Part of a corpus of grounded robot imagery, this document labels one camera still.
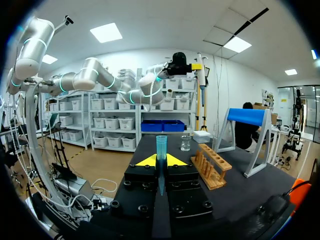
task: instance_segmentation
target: black table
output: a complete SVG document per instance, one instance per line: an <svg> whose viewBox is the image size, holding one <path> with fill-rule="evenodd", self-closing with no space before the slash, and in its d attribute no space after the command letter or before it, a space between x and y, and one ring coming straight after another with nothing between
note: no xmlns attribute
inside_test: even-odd
<svg viewBox="0 0 320 240"><path fill-rule="evenodd" d="M190 163L190 157L195 156L198 143L191 140L190 151L181 151L180 144L179 136L169 135L167 153L185 163ZM130 163L141 162L155 154L156 149L156 135L143 136ZM238 147L233 151L221 152L219 155L232 165L232 169L225 174L226 186L210 191L199 177L202 189L212 202L215 219L226 217L231 222L238 220L266 202L270 196L288 191L295 182L295 178L271 164L267 164L264 169L249 178L244 177L243 173L249 165L251 153ZM152 236L170 236L169 206L166 199L166 195L160 196L157 192Z"/></svg>

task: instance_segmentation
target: orange object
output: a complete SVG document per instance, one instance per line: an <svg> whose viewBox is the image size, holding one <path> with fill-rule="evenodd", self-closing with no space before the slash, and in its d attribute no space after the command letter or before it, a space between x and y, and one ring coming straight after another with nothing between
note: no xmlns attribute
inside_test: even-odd
<svg viewBox="0 0 320 240"><path fill-rule="evenodd" d="M297 180L295 180L292 188L294 188L296 185L305 182L305 180L301 179L301 178L297 178ZM297 209L300 207L301 203L303 202L303 200L305 199L309 189L311 187L310 183L307 183L305 185L302 185L298 188L296 188L294 191L289 193L290 196L290 202L295 204L295 209L293 211L293 213L291 214L291 216L297 211Z"/></svg>

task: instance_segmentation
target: shelving unit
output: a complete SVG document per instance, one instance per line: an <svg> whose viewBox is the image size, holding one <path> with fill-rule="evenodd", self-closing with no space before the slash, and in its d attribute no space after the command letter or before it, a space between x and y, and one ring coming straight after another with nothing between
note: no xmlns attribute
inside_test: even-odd
<svg viewBox="0 0 320 240"><path fill-rule="evenodd" d="M80 100L81 101L81 110L65 110L65 111L58 110L58 111L47 111L46 113L58 114L57 122L59 121L59 117L61 115L65 116L65 114L74 114L73 115L73 124L66 125L63 127L66 127L67 129L70 129L70 130L82 131L82 139L79 139L78 141L71 141L71 140L65 140L62 138L61 140L64 143L82 146L87 150L88 145L91 144L91 141L89 138L89 133L88 133L89 124L86 121L86 119L88 117L88 110L85 110L85 107L84 107L88 101L88 94L86 92L79 91L74 94L70 93L68 95L62 95L62 96L58 96L58 97L50 97L50 98L47 98L45 101L48 101L50 99L55 99L59 108L60 108L60 102L65 102L65 99L67 99L67 102L73 101L73 100ZM50 135L48 137L59 140L58 137L54 137L54 136L50 136Z"/></svg>
<svg viewBox="0 0 320 240"><path fill-rule="evenodd" d="M168 89L171 89L175 94L184 94L190 93L190 105L189 109L186 110L160 110L160 109L152 109L150 112L147 112L144 109L139 107L139 140L142 138L142 134L185 134L190 135L194 131L195 126L195 118L196 118L196 98L197 98L197 85L194 85L193 89L181 89L181 88L162 88L161 90L165 92ZM141 131L141 123L144 119L148 120L181 120L185 124L187 124L187 130L185 131Z"/></svg>
<svg viewBox="0 0 320 240"><path fill-rule="evenodd" d="M116 92L106 90L106 91L99 91L97 93L89 93L88 94L88 122L89 122L89 132L90 132L90 139L91 139L91 147L92 150L94 151L95 149L102 149L102 150L111 150L111 151L121 151L121 152L134 152L136 149L129 149L129 148L124 148L123 146L121 147L111 147L111 146L106 146L106 147L101 147L97 146L94 143L94 135L96 132L103 132L103 133L120 133L120 134L135 134L135 143L136 146L138 146L139 143L139 122L138 122L138 106L135 106L135 109L101 109L101 110L93 110L92 105L91 105L91 100L100 97L101 95L104 94L114 94L114 98L116 96ZM110 116L110 114L114 114L115 116L118 117L134 117L134 129L133 130L122 130L120 128L118 129L107 129L107 128L96 128L94 127L93 123L93 118L94 114L107 114Z"/></svg>

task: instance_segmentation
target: glass beaker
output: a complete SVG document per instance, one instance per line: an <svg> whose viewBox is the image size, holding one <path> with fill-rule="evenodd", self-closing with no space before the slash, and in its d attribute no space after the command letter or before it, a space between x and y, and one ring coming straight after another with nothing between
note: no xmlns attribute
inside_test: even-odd
<svg viewBox="0 0 320 240"><path fill-rule="evenodd" d="M191 140L191 136L183 135L181 137L181 147L180 147L181 151L183 152L190 151L190 140Z"/></svg>

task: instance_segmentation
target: blue test tube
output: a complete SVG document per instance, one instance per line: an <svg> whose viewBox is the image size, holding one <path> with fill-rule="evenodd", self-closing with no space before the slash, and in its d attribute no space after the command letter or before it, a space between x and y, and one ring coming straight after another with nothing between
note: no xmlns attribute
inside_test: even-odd
<svg viewBox="0 0 320 240"><path fill-rule="evenodd" d="M159 135L156 136L156 159L158 169L158 184L160 189L161 196L165 191L165 167L166 167L166 159L167 159L167 136Z"/></svg>

